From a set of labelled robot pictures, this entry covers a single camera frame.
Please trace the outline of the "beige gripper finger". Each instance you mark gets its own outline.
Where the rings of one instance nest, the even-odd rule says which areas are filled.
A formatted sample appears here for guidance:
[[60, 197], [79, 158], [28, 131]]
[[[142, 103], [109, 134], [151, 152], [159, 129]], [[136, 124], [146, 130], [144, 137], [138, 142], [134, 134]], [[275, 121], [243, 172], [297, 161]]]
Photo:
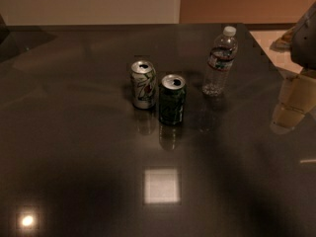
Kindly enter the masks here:
[[271, 44], [271, 49], [290, 50], [294, 28], [287, 30], [280, 38]]
[[276, 134], [286, 134], [294, 130], [307, 114], [315, 117], [316, 70], [302, 69], [299, 73], [282, 70], [280, 73], [283, 81], [271, 129]]

